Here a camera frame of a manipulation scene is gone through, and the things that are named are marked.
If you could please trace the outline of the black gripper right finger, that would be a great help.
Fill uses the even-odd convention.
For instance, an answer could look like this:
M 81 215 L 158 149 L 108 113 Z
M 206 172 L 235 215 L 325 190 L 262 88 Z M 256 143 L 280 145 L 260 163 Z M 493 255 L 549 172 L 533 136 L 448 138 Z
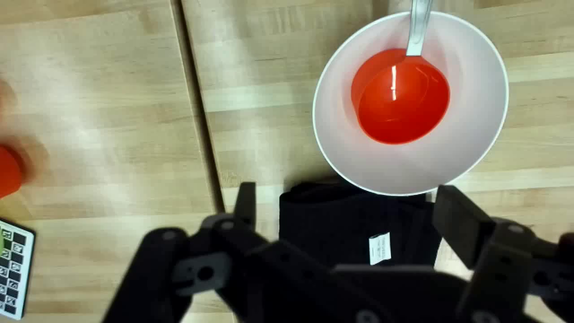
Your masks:
M 456 316 L 463 323 L 536 323 L 524 312 L 529 294 L 574 323 L 574 233 L 540 238 L 511 219 L 491 217 L 454 185 L 436 194 L 432 224 L 472 278 Z

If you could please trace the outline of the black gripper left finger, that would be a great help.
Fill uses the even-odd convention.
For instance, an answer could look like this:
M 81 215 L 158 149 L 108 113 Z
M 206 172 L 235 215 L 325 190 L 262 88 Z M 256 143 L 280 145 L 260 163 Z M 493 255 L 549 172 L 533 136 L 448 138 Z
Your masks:
M 156 228 L 140 246 L 102 323 L 183 323 L 194 298 L 215 292 L 239 323 L 334 323 L 334 280 L 289 242 L 255 231 L 255 185 L 235 210 L 206 217 L 195 233 Z

